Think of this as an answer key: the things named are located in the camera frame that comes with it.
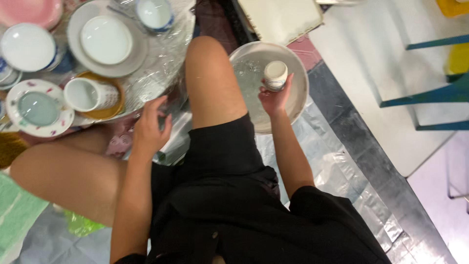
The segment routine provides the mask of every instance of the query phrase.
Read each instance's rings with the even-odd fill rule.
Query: blue chair leg
[[[432,124],[420,125],[416,128],[417,131],[424,130],[469,130],[469,121],[446,123],[446,124]]]
[[[406,50],[462,44],[462,43],[468,43],[468,42],[469,42],[469,35],[462,35],[462,36],[457,36],[457,37],[452,37],[452,38],[438,39],[438,40],[432,40],[432,41],[427,41],[427,42],[422,42],[422,43],[410,44],[410,45],[407,45]]]
[[[469,102],[469,89],[462,88],[460,85],[450,84],[448,86],[419,93],[394,100],[383,101],[380,108],[408,105],[417,103],[444,103],[444,102]]]

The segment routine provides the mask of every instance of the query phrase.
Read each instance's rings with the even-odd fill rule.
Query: white cup
[[[281,61],[273,61],[265,67],[265,88],[272,92],[283,89],[288,77],[287,65]]]
[[[119,100],[119,90],[109,84],[86,78],[74,78],[65,85],[67,104],[79,112],[111,108]]]

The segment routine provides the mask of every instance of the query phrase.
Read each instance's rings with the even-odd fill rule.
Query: pink plastic item
[[[8,27],[33,23],[47,30],[62,16],[62,0],[0,0],[0,23]]]

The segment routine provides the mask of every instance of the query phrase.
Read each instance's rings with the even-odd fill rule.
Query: person
[[[166,101],[160,97],[145,104],[128,162],[103,155],[112,134],[94,126],[26,150],[11,167],[12,178],[112,226],[112,264],[390,263],[350,201],[315,188],[285,111],[293,74],[282,91],[261,87],[259,94],[291,201],[287,209],[274,169],[256,148],[222,45],[193,39],[185,67],[193,130],[182,166],[152,162],[171,131],[171,116],[159,129],[158,108]]]

